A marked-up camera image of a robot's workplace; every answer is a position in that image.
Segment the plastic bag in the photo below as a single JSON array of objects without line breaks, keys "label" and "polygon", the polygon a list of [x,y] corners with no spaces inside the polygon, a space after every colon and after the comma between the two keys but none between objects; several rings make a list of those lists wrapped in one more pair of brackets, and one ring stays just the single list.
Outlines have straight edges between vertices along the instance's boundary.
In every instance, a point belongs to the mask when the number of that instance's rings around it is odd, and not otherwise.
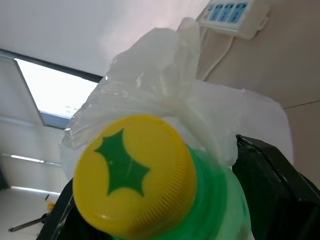
[{"label": "plastic bag", "polygon": [[177,31],[155,28],[117,55],[106,76],[71,118],[60,144],[71,179],[85,147],[107,124],[129,115],[164,118],[193,148],[224,165],[238,157],[236,134],[277,146],[292,159],[288,121],[269,98],[195,80],[199,25],[182,20]]}]

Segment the ceiling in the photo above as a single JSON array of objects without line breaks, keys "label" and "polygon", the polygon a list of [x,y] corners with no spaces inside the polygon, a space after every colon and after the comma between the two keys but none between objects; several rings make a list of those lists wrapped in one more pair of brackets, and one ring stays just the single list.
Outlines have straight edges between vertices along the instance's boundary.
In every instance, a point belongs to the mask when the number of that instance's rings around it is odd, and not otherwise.
[{"label": "ceiling", "polygon": [[10,0],[0,49],[104,75],[112,58],[154,27],[176,29],[208,0]]}]

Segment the green star logo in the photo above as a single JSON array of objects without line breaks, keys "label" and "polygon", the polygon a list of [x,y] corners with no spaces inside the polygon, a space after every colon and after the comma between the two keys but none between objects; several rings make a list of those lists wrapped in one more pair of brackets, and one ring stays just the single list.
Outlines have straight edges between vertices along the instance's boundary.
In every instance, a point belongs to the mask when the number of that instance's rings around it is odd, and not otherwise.
[{"label": "green star logo", "polygon": [[112,136],[103,137],[101,146],[95,150],[103,156],[109,168],[107,195],[119,188],[131,188],[143,196],[142,182],[150,169],[128,154],[123,143],[123,132],[122,129]]}]

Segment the yellow bottle cap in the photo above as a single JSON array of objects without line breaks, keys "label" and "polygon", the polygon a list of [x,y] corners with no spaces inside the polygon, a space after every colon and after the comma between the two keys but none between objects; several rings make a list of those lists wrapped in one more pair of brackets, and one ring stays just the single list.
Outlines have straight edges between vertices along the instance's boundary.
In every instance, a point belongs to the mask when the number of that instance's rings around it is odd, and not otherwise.
[{"label": "yellow bottle cap", "polygon": [[153,238],[189,212],[196,170],[169,124],[134,115],[107,126],[83,152],[73,194],[82,217],[98,230],[128,240]]}]

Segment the bottle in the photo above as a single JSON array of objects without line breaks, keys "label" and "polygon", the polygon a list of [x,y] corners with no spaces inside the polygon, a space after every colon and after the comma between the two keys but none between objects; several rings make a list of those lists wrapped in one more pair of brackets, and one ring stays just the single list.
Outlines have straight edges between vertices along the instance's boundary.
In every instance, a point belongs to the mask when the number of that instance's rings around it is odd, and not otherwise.
[{"label": "bottle", "polygon": [[73,196],[81,216],[114,240],[249,240],[240,183],[161,118],[107,126],[79,159]]}]

